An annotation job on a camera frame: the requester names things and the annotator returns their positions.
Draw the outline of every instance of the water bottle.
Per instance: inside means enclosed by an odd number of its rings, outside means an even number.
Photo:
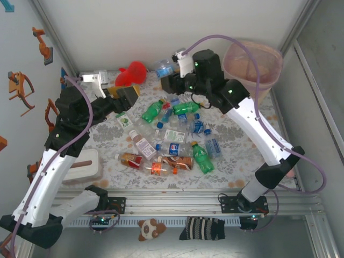
[[[176,144],[174,142],[163,142],[162,144],[155,145],[155,149],[164,155],[173,155],[173,156],[183,156],[183,157],[192,157],[193,150],[190,144]]]
[[[211,135],[211,130],[204,130],[205,134],[205,147],[211,159],[221,158],[222,152],[217,139]]]
[[[147,141],[146,138],[143,138],[137,133],[137,131],[132,130],[129,132],[130,138],[133,140],[136,149],[148,160],[151,160],[156,157],[156,150],[153,146]]]
[[[145,174],[154,176],[169,176],[178,174],[177,168],[172,168],[169,165],[160,162],[144,163],[140,170],[143,171]]]
[[[173,74],[175,71],[175,63],[172,60],[164,59],[154,64],[155,73],[159,79]]]
[[[194,120],[194,121],[188,122],[187,131],[190,133],[203,133],[204,124],[200,120]]]
[[[155,129],[153,129],[147,121],[143,120],[142,118],[136,118],[134,121],[134,126],[136,131],[148,141],[154,140]]]
[[[179,144],[185,143],[185,140],[187,138],[186,133],[172,129],[162,129],[163,123],[161,122],[158,122],[156,127],[159,129],[157,130],[157,137],[159,139],[164,141],[176,142]]]

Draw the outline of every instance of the pink trash bin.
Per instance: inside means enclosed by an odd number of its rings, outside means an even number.
[[[260,92],[258,96],[259,105],[280,77],[283,58],[280,51],[267,45],[251,41],[241,41],[241,43],[253,54],[261,74]],[[240,81],[248,90],[251,97],[255,99],[257,74],[244,50],[237,44],[231,44],[224,56],[222,67],[225,78]]]

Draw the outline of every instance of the white wall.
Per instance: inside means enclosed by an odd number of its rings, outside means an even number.
[[[284,58],[284,68],[274,92],[291,143],[301,145],[305,155],[325,170],[328,181],[321,192],[322,203],[339,252],[344,256],[344,166],[294,49]],[[298,169],[307,190],[320,187],[322,178],[316,168],[300,161]]]
[[[307,0],[41,0],[78,70],[150,65],[209,34],[282,45]],[[213,39],[223,56],[228,42]]]
[[[0,216],[11,214],[18,206],[29,186],[26,166],[42,156],[48,136],[45,108],[48,98],[55,101],[60,94],[63,66],[56,51],[53,63],[44,66],[38,40],[32,35],[32,27],[41,28],[41,25],[31,6],[28,1],[10,2],[15,5],[14,13],[5,13],[0,6],[0,135],[8,140],[8,146],[0,152]],[[51,46],[46,36],[43,39]],[[26,107],[22,101],[19,98],[9,100],[14,95],[8,90],[9,71],[27,75],[35,89],[27,98],[35,108],[23,117],[20,115]],[[0,241],[6,234],[8,232],[0,230]]]

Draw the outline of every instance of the white enclosure wall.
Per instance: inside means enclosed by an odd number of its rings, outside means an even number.
[[[48,126],[44,120],[48,98],[55,101],[61,91],[60,75],[62,61],[56,51],[53,63],[45,66],[38,49],[38,40],[32,34],[32,27],[42,28],[28,1],[11,0],[15,12],[5,13],[0,6],[0,136],[8,146],[0,152],[0,216],[11,214],[24,197],[29,187],[26,166],[42,157],[44,143],[48,137]],[[47,46],[51,42],[42,36]],[[9,100],[15,92],[9,93],[8,72],[21,71],[31,80],[35,93],[27,101],[35,108],[24,116],[27,110],[19,98]],[[29,92],[24,83],[24,90]],[[0,229],[0,239],[8,232]]]
[[[146,65],[210,34],[279,48],[307,0],[40,0],[79,71]],[[224,55],[229,43],[209,40],[195,51]]]

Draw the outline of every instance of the yellow object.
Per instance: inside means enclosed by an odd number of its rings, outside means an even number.
[[[114,98],[119,98],[118,94],[117,94],[117,90],[119,89],[122,89],[122,88],[129,88],[129,87],[133,87],[136,94],[138,96],[140,96],[140,85],[138,84],[135,84],[133,86],[119,86],[119,87],[116,87],[116,86],[112,86],[112,87],[109,87],[107,90],[109,91],[109,93],[114,97]]]

